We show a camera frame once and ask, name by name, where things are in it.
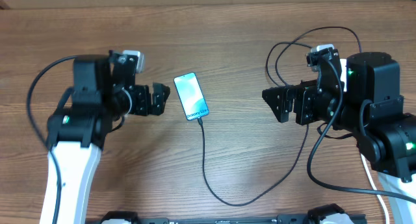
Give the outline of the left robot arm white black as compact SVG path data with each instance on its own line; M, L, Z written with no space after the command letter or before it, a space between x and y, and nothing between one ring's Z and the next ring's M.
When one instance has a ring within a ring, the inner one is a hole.
M47 121L48 178L41 223L84 223L94 174L114 121L128 114L160 116L169 87L137 85L145 56L140 51L76 55L73 86Z

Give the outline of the smartphone with blue screen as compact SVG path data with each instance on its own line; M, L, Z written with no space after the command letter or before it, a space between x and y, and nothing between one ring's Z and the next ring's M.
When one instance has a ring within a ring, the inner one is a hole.
M209 108L195 73L175 77L174 84L188 121L209 115Z

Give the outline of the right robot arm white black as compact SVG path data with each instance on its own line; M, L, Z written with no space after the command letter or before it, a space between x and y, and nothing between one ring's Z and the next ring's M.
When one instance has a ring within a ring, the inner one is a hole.
M399 63L383 52L341 59L332 44L313 48L306 59L315 80L263 90L263 99L280 123L294 112L299 125L324 121L350 132L378 172L395 222L414 223L415 115L404 112Z

